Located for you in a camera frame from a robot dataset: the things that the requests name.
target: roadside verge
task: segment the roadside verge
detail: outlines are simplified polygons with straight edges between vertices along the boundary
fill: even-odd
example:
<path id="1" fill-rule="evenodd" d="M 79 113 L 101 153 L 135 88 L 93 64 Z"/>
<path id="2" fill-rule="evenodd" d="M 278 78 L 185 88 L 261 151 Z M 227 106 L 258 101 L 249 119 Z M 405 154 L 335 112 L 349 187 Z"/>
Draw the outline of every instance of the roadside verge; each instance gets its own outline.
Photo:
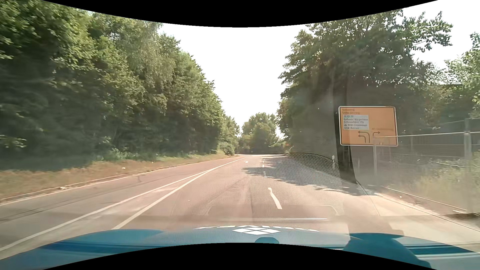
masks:
<path id="1" fill-rule="evenodd" d="M 123 179 L 125 177 L 161 169 L 231 157 L 237 156 L 227 156 L 224 154 L 197 155 L 189 159 L 170 158 L 166 161 L 158 162 L 134 160 L 123 160 L 119 162 L 99 161 L 85 168 L 64 169 L 57 172 L 1 171 L 0 203 L 93 183 Z"/>

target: green tree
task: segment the green tree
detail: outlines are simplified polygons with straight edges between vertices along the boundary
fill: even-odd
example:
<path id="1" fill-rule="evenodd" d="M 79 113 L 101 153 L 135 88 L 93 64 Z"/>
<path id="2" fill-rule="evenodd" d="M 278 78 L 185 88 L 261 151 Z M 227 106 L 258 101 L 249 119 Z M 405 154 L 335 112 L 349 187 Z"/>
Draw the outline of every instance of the green tree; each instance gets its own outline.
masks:
<path id="1" fill-rule="evenodd" d="M 235 149 L 213 82 L 162 24 L 41 0 L 0 15 L 0 158 Z"/>
<path id="2" fill-rule="evenodd" d="M 424 89 L 436 82 L 431 63 L 413 52 L 449 46 L 452 25 L 406 18 L 402 10 L 307 25 L 292 44 L 277 122 L 295 151 L 330 156 L 334 105 L 390 105 L 400 131 L 425 126 Z"/>
<path id="3" fill-rule="evenodd" d="M 242 127 L 240 152 L 271 153 L 271 146 L 278 141 L 274 114 L 257 113 L 249 118 Z"/>
<path id="4" fill-rule="evenodd" d="M 480 35 L 473 33 L 472 49 L 461 58 L 445 61 L 452 83 L 444 87 L 441 101 L 443 120 L 463 120 L 468 116 L 480 116 Z"/>

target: metal fence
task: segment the metal fence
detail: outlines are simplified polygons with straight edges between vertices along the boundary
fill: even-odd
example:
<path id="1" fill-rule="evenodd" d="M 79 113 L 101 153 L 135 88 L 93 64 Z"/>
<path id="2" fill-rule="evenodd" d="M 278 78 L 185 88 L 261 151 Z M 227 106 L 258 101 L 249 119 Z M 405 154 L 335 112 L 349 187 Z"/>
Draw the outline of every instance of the metal fence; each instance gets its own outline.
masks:
<path id="1" fill-rule="evenodd" d="M 385 146 L 392 137 L 398 146 Z M 480 132 L 383 136 L 373 139 L 377 185 L 480 212 Z"/>

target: road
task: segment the road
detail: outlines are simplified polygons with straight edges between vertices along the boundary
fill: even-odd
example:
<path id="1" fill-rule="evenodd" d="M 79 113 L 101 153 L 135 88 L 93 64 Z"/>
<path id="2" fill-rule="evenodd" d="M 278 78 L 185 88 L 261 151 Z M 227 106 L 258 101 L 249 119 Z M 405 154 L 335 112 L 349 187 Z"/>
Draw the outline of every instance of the road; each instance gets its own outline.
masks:
<path id="1" fill-rule="evenodd" d="M 0 258 L 111 229 L 269 225 L 480 243 L 468 228 L 281 155 L 211 160 L 0 205 Z"/>

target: dry grass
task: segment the dry grass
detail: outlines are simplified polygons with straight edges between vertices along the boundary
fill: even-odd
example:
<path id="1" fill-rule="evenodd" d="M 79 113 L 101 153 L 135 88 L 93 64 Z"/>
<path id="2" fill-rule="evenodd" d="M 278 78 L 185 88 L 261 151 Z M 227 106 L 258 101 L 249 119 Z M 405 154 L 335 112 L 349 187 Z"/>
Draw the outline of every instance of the dry grass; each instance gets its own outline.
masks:
<path id="1" fill-rule="evenodd" d="M 456 167 L 430 169 L 409 184 L 390 187 L 464 209 L 471 205 L 474 212 L 480 212 L 480 155 L 473 159 L 469 181 L 464 178 L 464 170 Z"/>
<path id="2" fill-rule="evenodd" d="M 122 160 L 97 161 L 84 168 L 64 169 L 56 172 L 0 171 L 0 198 L 35 192 L 43 189 L 75 184 L 93 179 L 125 173 L 147 172 L 154 169 L 185 163 L 224 159 L 225 154 L 191 155 L 188 158 L 162 158 L 161 161 Z"/>

